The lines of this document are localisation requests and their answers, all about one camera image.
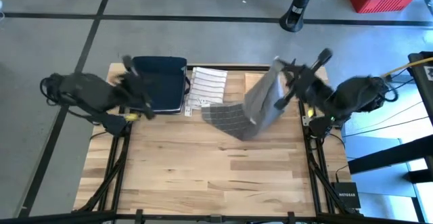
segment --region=wooden tabletop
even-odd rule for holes
[[[123,71],[122,64],[111,64],[108,78]],[[245,80],[246,72],[260,73],[229,71],[225,102],[242,101],[246,88],[255,83],[254,75]],[[317,74],[327,80],[324,69]],[[102,131],[95,127],[93,133]],[[84,205],[104,180],[111,140],[105,134],[91,141],[74,208]],[[335,181],[336,170],[347,165],[343,145],[328,137],[323,149],[329,178]],[[350,181],[348,168],[338,176]],[[326,212],[320,182],[319,195]],[[118,212],[133,214],[138,208],[149,215],[276,217],[293,211],[299,217],[315,216],[297,101],[250,141],[215,129],[199,110],[192,117],[157,115],[134,122]]]

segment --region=black floor stripe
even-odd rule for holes
[[[392,20],[304,20],[304,24],[433,27],[433,22],[428,22],[428,21],[392,21]]]
[[[99,8],[98,8],[97,15],[92,17],[92,18],[94,18],[94,20],[93,20],[92,26],[90,28],[89,35],[87,36],[87,39],[85,41],[83,50],[81,51],[80,58],[78,59],[77,65],[75,67],[75,72],[83,71],[84,65],[85,65],[86,60],[87,60],[87,56],[89,55],[90,48],[92,46],[93,40],[95,39],[97,28],[99,26],[99,23],[101,22],[100,15],[104,13],[104,10],[107,6],[107,2],[108,2],[108,0],[102,0],[101,4],[99,5]],[[32,15],[28,14],[28,16],[26,18],[35,18],[35,17],[48,18],[48,16],[49,16],[46,14],[45,15],[32,14]],[[59,17],[59,15],[63,15],[63,14],[53,14],[53,15],[55,15],[56,17]],[[80,16],[80,15],[78,15],[78,16],[75,14],[68,14],[68,15],[73,15],[73,17],[75,19],[77,17],[81,17],[81,19],[82,19],[82,16]],[[55,119],[54,127],[51,130],[47,145],[45,146],[45,149],[43,151],[41,161],[39,162],[39,165],[38,165],[36,173],[33,177],[32,183],[30,184],[30,187],[27,191],[27,195],[24,199],[24,203],[23,203],[23,206],[20,210],[18,217],[28,217],[31,210],[32,210],[33,204],[35,203],[37,194],[39,192],[39,188],[41,187],[43,178],[44,178],[45,173],[47,171],[49,161],[51,160],[51,157],[53,155],[53,151],[54,151],[55,145],[57,143],[58,137],[60,135],[60,131],[62,130],[62,127],[63,127],[64,121],[66,119],[67,113],[68,113],[68,107],[63,107],[60,109],[60,112],[59,112],[57,118]]]
[[[28,188],[26,198],[24,199],[24,203],[18,215],[19,218],[28,217],[32,210],[33,203],[35,203],[36,196],[42,184],[43,176],[47,171],[49,161],[51,160],[51,157],[54,152],[55,143],[59,138],[60,131],[62,130],[63,123],[65,121],[67,113],[68,113],[67,108],[61,108],[57,115],[57,118],[54,122],[53,129],[51,130],[51,134],[48,138],[47,145],[45,146],[45,149],[43,151],[41,161],[39,162],[38,168],[33,177],[32,183],[30,184],[30,187]]]
[[[189,21],[189,22],[250,22],[278,23],[278,18],[243,18],[243,17],[210,17],[210,16],[149,16],[149,15],[103,15],[103,20],[155,20],[155,21]],[[305,24],[334,24],[360,26],[433,26],[425,21],[392,21],[392,20],[323,20],[304,19]]]
[[[6,18],[51,18],[51,19],[95,19],[94,14],[44,14],[44,13],[22,13],[22,12],[5,12]]]
[[[427,5],[433,15],[433,7]],[[186,21],[186,22],[248,22],[277,24],[278,18],[249,18],[249,17],[215,17],[215,16],[153,16],[153,15],[92,15],[92,14],[30,14],[5,13],[7,18],[54,18],[54,19],[93,19],[93,20],[142,20],[142,21]],[[305,24],[321,25],[349,25],[349,26],[416,26],[433,27],[429,21],[393,21],[393,20],[326,20],[304,19]]]
[[[87,61],[87,56],[89,56],[90,48],[92,47],[93,40],[95,39],[97,28],[99,27],[100,23],[101,20],[99,18],[93,21],[89,31],[89,35],[87,36],[86,42],[84,43],[83,50],[81,51],[80,58],[78,59],[78,63],[75,66],[75,72],[83,71],[84,65],[86,64]]]
[[[278,18],[245,18],[245,17],[216,17],[216,16],[103,15],[101,18],[103,20],[278,23]]]

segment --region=red plastic bin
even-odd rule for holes
[[[401,11],[412,0],[350,0],[357,13]]]

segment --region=navy blue bag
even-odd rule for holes
[[[189,79],[186,76],[187,60],[176,57],[139,56],[133,58],[133,65],[145,79],[145,90],[152,102],[155,114],[178,114],[183,99],[189,93]]]

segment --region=checkered cloth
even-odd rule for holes
[[[283,110],[273,106],[283,97],[283,88],[278,79],[283,67],[283,63],[274,60],[269,71],[245,94],[244,102],[203,107],[203,119],[240,140],[253,138],[283,113]]]

